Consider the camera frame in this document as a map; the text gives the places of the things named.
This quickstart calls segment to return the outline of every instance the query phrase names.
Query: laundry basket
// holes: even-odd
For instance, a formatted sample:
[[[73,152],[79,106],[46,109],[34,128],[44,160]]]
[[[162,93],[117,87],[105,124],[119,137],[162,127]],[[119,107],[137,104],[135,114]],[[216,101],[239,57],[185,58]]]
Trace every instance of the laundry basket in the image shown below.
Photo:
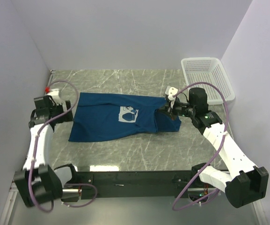
[[[226,71],[221,61],[217,58],[186,58],[181,61],[186,84],[195,82],[208,82],[216,86],[223,94],[226,101],[234,100],[233,88],[228,80]],[[219,93],[209,85],[199,84],[193,87],[204,88],[208,95],[209,105],[222,104]]]

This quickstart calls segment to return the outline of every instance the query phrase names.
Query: purple cable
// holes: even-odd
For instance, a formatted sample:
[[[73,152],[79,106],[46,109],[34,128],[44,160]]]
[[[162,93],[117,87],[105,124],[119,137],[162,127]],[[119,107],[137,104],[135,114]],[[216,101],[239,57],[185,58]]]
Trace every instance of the purple cable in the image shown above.
[[[86,204],[83,204],[83,205],[69,205],[69,204],[67,204],[67,203],[64,202],[63,204],[66,205],[66,206],[68,206],[68,207],[71,207],[71,208],[81,208],[81,207],[87,206],[87,205],[89,205],[90,203],[92,203],[92,202],[95,200],[95,198],[97,197],[97,188],[96,188],[96,186],[94,186],[94,185],[92,185],[92,184],[65,184],[65,185],[73,185],[73,186],[89,186],[89,187],[94,188],[94,190],[95,190],[95,195],[94,195],[94,197],[93,197],[89,202],[87,202]]]
[[[70,83],[69,81],[64,81],[64,80],[58,80],[58,81],[54,81],[50,84],[53,85],[55,83],[59,83],[59,82],[64,82],[64,83],[67,83],[69,84],[70,86],[73,87],[73,89],[75,90],[75,94],[76,94],[76,100],[75,102],[73,103],[73,105],[67,109],[65,112],[59,114],[58,116],[55,116],[51,119],[49,119],[48,121],[46,121],[41,127],[40,129],[38,130],[37,132],[37,136],[35,137],[35,144],[34,144],[34,151],[33,151],[33,160],[31,162],[31,168],[30,168],[30,172],[29,172],[29,179],[28,179],[28,188],[29,188],[29,194],[30,194],[30,197],[31,197],[31,200],[33,202],[33,204],[38,208],[40,209],[41,211],[43,212],[51,212],[54,208],[54,201],[52,200],[51,201],[51,209],[47,210],[47,209],[44,209],[40,206],[40,204],[37,202],[35,196],[34,196],[34,193],[33,193],[33,189],[32,189],[32,175],[33,175],[33,170],[34,170],[34,166],[35,166],[35,160],[36,160],[36,153],[37,153],[37,146],[38,146],[38,139],[39,139],[39,135],[41,133],[41,131],[43,130],[43,128],[48,125],[50,122],[56,120],[57,118],[67,114],[69,111],[71,111],[76,105],[77,105],[77,102],[78,102],[78,99],[79,99],[79,92],[77,90],[77,88],[72,84]]]
[[[211,83],[207,83],[207,82],[196,82],[196,83],[193,83],[193,84],[190,84],[188,85],[187,87],[181,89],[180,91],[178,91],[175,95],[173,95],[173,97],[176,97],[178,96],[180,93],[182,93],[184,90],[194,86],[194,85],[197,85],[197,84],[207,84],[211,87],[213,87],[221,96],[222,100],[223,100],[223,105],[225,107],[225,113],[226,113],[226,122],[225,122],[225,127],[224,127],[224,132],[227,131],[227,127],[228,127],[228,107],[227,107],[227,104],[226,104],[226,101],[225,101],[225,98],[223,96],[223,94],[221,93],[221,91],[215,87],[214,85],[212,85]],[[221,151],[222,147],[223,147],[223,144],[224,144],[224,140],[225,140],[225,135],[222,136],[222,140],[221,140],[221,143],[220,143],[220,146],[218,148],[218,150],[216,151],[216,153],[212,156],[212,158],[192,177],[192,179],[188,182],[188,184],[184,187],[184,189],[180,192],[180,194],[177,196],[177,198],[174,200],[173,204],[172,204],[172,210],[174,211],[179,211],[179,210],[183,210],[187,207],[190,207],[191,205],[199,202],[200,200],[203,200],[205,199],[206,197],[212,195],[212,194],[215,194],[214,197],[209,200],[208,202],[212,201],[219,193],[219,189],[216,189],[215,191],[212,191],[210,193],[208,193],[207,195],[187,204],[187,205],[184,205],[180,208],[175,208],[175,205],[177,204],[178,200],[180,200],[180,198],[182,197],[182,195],[185,193],[185,191],[190,187],[190,185],[193,183],[193,181],[201,174],[201,172],[212,162],[214,161],[214,159],[217,157],[217,155],[219,154],[219,152]]]

